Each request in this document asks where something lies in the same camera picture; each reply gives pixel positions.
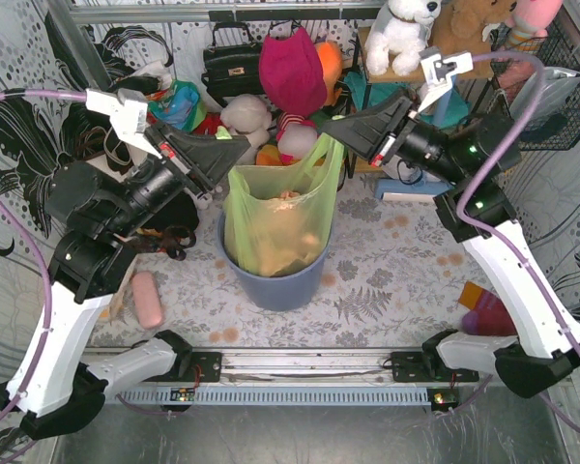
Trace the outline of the green plastic trash bag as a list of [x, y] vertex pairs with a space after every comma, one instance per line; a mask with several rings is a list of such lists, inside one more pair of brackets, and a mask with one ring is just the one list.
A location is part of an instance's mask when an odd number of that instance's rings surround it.
[[[239, 165], [229, 174], [224, 247], [244, 271], [263, 277], [289, 276], [323, 252], [331, 235], [344, 147], [321, 133], [309, 154], [289, 166]], [[284, 190], [302, 198], [274, 205]]]

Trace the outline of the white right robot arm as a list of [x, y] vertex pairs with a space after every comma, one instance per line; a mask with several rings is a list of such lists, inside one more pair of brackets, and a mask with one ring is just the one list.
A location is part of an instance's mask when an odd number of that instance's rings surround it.
[[502, 300], [514, 335], [438, 333], [421, 347], [430, 376], [467, 369], [492, 374], [523, 398], [580, 366], [580, 324], [559, 301], [528, 249], [515, 212], [494, 178], [520, 160], [512, 120], [487, 114], [446, 133], [424, 122], [402, 91], [326, 122], [323, 133], [372, 164], [400, 158], [439, 178], [439, 220], [477, 261]]

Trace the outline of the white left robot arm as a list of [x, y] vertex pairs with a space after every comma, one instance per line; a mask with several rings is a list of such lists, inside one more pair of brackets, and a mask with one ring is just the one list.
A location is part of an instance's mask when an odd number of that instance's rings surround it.
[[44, 270], [50, 302], [16, 375], [0, 384], [0, 409], [15, 406], [20, 429], [41, 440], [88, 425], [106, 399], [154, 378], [189, 371], [191, 346], [165, 330], [107, 362], [81, 357], [102, 311], [136, 258], [130, 236], [181, 193], [213, 190], [249, 148], [242, 135], [198, 135], [155, 123], [146, 157], [123, 180], [76, 161], [53, 179], [49, 213], [68, 227]]

